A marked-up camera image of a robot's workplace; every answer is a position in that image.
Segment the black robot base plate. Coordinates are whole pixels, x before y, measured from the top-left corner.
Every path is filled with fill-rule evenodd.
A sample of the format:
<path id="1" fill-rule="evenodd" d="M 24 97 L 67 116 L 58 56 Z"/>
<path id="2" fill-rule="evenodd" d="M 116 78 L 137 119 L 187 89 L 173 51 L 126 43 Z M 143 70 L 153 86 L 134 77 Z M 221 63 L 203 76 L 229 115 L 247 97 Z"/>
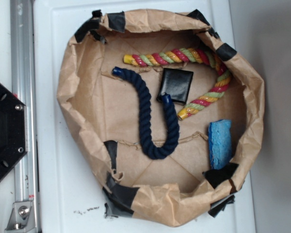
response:
<path id="1" fill-rule="evenodd" d="M 24 105 L 0 83 L 0 182 L 27 153 Z"/>

